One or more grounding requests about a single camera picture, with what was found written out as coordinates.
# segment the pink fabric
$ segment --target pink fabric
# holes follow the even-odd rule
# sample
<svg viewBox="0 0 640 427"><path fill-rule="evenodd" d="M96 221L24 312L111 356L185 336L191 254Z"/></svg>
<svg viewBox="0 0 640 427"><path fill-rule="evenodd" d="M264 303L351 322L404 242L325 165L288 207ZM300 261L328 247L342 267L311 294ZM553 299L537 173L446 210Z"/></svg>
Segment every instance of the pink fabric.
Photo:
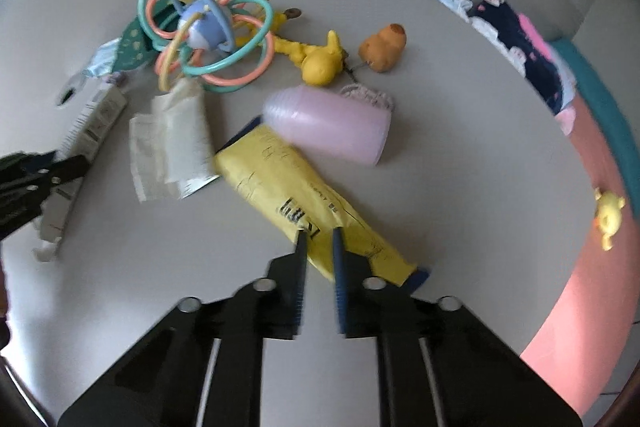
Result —
<svg viewBox="0 0 640 427"><path fill-rule="evenodd" d="M538 33L538 30L533 25L529 17L524 15L524 13L518 14L518 19L520 20L520 27L526 33L527 37L533 44L533 47L536 48L540 54L546 58L552 64L554 60L552 58L551 52L549 51L549 45L545 42L545 39L542 38L542 35Z"/></svg>
<svg viewBox="0 0 640 427"><path fill-rule="evenodd" d="M565 107L554 118L560 124L560 129L562 129L564 135L569 136L571 131L574 130L575 109L573 106Z"/></svg>
<svg viewBox="0 0 640 427"><path fill-rule="evenodd" d="M607 142L578 95L574 107L570 140L591 184L628 201ZM591 228L562 295L522 353L522 359L580 415L609 381L638 305L640 230L630 204L622 214L622 226L608 252L602 250L598 230Z"/></svg>

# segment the yellow package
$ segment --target yellow package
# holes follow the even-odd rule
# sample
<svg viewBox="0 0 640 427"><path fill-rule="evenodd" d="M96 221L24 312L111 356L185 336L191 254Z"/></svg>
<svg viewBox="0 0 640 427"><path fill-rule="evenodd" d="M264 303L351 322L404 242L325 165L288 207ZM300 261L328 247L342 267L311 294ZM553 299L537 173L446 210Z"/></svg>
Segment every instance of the yellow package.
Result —
<svg viewBox="0 0 640 427"><path fill-rule="evenodd" d="M374 274L408 291L428 273L407 263L365 223L353 207L269 127L260 124L218 152L216 171L291 241L308 232L308 257L333 280L332 231L343 227L347 250L369 259Z"/></svg>

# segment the yellow duck toy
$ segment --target yellow duck toy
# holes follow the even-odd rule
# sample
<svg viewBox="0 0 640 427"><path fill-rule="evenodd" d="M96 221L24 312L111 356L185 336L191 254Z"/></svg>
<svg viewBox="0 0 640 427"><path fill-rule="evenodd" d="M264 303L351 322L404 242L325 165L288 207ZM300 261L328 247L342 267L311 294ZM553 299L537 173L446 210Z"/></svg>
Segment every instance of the yellow duck toy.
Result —
<svg viewBox="0 0 640 427"><path fill-rule="evenodd" d="M625 198L617 196L610 190L601 192L599 188L594 190L594 195L596 197L595 222L602 232L602 249L609 251L613 247L611 237L622 224L621 209L625 206Z"/></svg>
<svg viewBox="0 0 640 427"><path fill-rule="evenodd" d="M290 8L284 12L273 14L270 31L276 34L280 27L288 20L300 17L302 12L297 8ZM238 47L246 44L256 33L251 29L248 36L236 38ZM302 80L310 86L326 86L342 71L344 67L344 50L340 45L338 34L331 30L326 36L325 46L304 44L303 42L287 41L277 35L273 36L275 52L287 55L302 72Z"/></svg>

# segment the teal fabric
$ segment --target teal fabric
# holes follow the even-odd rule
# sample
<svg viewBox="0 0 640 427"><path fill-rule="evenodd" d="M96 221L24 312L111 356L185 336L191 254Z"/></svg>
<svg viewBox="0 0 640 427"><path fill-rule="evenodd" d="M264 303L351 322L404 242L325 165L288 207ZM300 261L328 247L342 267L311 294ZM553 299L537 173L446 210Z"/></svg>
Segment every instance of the teal fabric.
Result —
<svg viewBox="0 0 640 427"><path fill-rule="evenodd" d="M634 216L640 212L640 155L633 133L609 89L569 39L550 44L574 70L578 92L591 110L625 184Z"/></svg>

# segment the yellow giraffe toy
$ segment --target yellow giraffe toy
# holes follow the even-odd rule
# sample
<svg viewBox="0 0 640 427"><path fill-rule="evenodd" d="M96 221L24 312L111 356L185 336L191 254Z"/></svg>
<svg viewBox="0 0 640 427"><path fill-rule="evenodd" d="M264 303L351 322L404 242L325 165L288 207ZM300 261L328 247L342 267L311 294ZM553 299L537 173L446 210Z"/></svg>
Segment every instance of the yellow giraffe toy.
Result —
<svg viewBox="0 0 640 427"><path fill-rule="evenodd" d="M284 12L273 14L270 31L275 34L288 20L300 17L302 12L290 8ZM256 33L252 28L247 36L237 37L238 47L246 44ZM277 35L273 36L275 52L287 55L302 72L302 80L310 86L326 86L342 71L344 66L344 50L340 45L338 34L331 30L326 36L325 46L288 41Z"/></svg>

